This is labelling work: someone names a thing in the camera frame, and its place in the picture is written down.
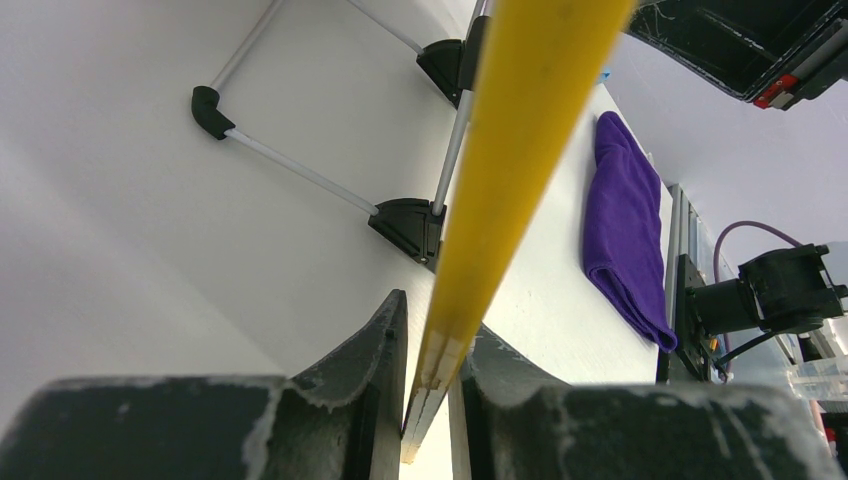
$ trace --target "yellow handle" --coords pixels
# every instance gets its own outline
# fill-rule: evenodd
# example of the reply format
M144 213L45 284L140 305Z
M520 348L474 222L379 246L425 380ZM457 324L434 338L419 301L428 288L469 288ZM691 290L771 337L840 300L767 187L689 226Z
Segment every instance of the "yellow handle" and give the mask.
M405 462L456 376L633 6L496 1L410 395Z

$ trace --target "folded purple cloth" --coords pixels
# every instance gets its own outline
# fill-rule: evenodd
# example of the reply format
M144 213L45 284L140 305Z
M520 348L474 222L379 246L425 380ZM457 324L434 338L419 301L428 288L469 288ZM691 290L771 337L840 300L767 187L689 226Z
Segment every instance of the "folded purple cloth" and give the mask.
M598 119L595 162L583 227L586 276L633 328L670 352L677 337L665 315L662 182L613 112Z

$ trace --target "red clip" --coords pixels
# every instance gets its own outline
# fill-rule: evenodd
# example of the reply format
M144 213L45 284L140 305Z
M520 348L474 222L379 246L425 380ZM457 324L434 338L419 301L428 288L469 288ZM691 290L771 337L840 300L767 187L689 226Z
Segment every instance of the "red clip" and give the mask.
M795 84L798 83L798 78L793 77L792 75L784 75L780 77L780 80L774 82L774 85L770 86L763 93L754 100L754 105L765 110L771 105L772 100L774 100L781 93L789 90L794 87Z

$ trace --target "black corner joint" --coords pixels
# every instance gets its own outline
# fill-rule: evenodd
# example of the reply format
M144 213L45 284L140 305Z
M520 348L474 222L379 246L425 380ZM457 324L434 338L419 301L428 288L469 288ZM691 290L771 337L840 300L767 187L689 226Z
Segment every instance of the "black corner joint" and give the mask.
M424 47L424 52L416 59L418 66L454 107L459 106L463 90L474 89L488 21L487 16L475 18L467 39L440 40Z
M445 211L433 215L432 204L417 198L399 198L377 205L368 225L416 263L435 272L442 242Z
M202 85L194 87L191 93L191 114L194 116L194 121L200 125L200 128L206 130L206 133L218 140L223 140L227 138L225 132L236 128L236 124L218 111L220 100L221 95L214 88Z

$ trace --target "yellow rod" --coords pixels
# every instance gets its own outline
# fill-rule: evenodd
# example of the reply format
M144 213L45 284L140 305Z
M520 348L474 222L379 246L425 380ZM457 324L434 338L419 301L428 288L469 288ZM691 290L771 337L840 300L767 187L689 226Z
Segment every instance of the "yellow rod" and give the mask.
M404 462L415 458L632 7L497 1L413 379Z

